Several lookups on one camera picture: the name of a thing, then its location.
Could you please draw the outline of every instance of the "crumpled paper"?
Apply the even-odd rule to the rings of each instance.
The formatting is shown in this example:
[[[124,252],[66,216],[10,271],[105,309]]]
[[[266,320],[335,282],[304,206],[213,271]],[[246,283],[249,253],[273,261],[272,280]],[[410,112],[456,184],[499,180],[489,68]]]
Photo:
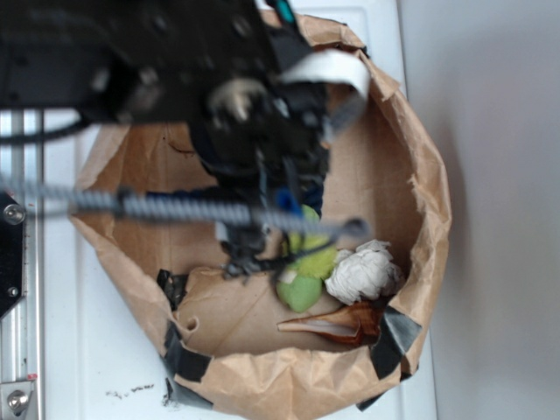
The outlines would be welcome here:
[[[405,278],[401,269],[391,262],[389,245],[389,242],[372,240],[360,245],[355,253],[341,250],[331,276],[325,280],[329,294],[351,305],[362,298],[376,300],[397,293],[404,286]]]

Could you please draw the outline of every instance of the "screw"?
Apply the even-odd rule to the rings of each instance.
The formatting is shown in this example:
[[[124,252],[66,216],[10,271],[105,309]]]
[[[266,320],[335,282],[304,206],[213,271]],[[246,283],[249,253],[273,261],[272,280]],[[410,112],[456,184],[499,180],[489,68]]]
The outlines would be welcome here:
[[[29,404],[29,396],[22,391],[14,391],[8,396],[8,407],[14,413],[21,414]]]
[[[25,210],[18,204],[10,204],[3,210],[3,219],[13,226],[25,220]]]
[[[239,35],[243,39],[247,39],[253,34],[251,25],[243,16],[235,15],[232,18],[231,24],[234,28],[235,33],[237,33],[237,35]]]

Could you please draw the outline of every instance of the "paper bag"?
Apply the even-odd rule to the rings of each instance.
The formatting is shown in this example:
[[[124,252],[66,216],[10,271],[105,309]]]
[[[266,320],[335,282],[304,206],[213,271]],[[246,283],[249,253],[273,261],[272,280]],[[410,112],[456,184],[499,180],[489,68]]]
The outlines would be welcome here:
[[[384,312],[374,346],[351,348],[310,333],[278,332],[276,324],[296,314],[278,301],[266,275],[246,285],[221,278],[218,268],[226,256],[211,224],[73,217],[175,381],[215,410],[259,420],[312,419],[356,403],[365,408],[416,372],[451,224],[441,157],[398,83],[369,61],[364,45],[343,24],[314,17],[299,23],[313,46],[354,54],[371,73],[365,114],[332,147],[323,214],[325,220],[366,219],[372,237],[391,242],[390,252],[407,275]],[[334,100],[344,94],[332,88]],[[188,128],[160,124],[103,128],[78,187],[130,186],[142,193],[214,184],[194,153]],[[190,273],[174,314],[156,283],[160,269]],[[309,313],[337,305],[324,296]]]

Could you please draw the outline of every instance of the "black mechanical part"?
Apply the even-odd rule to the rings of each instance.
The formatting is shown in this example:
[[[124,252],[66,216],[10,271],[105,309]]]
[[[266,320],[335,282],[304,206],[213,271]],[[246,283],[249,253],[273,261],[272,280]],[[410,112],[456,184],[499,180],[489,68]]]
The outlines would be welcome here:
[[[192,122],[216,86],[280,71],[254,0],[0,3],[0,109]]]
[[[171,305],[171,310],[176,311],[186,295],[186,282],[189,276],[173,275],[166,269],[161,269],[157,274],[157,285],[164,291],[167,300]]]
[[[0,319],[24,293],[24,209],[0,192]]]

